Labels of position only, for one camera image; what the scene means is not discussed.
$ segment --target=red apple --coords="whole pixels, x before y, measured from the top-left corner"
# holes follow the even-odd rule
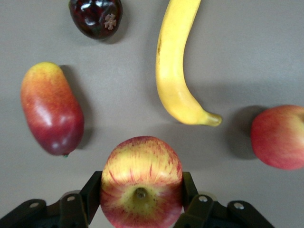
[[[101,182],[100,205],[116,228],[167,228],[181,214],[181,162],[158,138],[134,137],[116,146]]]
[[[253,120],[250,137],[254,153],[265,164],[285,170],[304,167],[304,107],[263,111]]]

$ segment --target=yellow and red apple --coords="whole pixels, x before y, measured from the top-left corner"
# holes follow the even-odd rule
[[[100,205],[116,228],[167,228],[181,214],[181,162],[158,138],[134,137],[116,146],[101,183]]]
[[[304,107],[266,109],[252,122],[251,143],[265,164],[284,170],[304,167]]]

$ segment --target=plum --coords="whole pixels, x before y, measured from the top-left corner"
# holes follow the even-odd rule
[[[68,6],[77,28],[93,39],[112,36],[123,15],[120,0],[70,0]]]

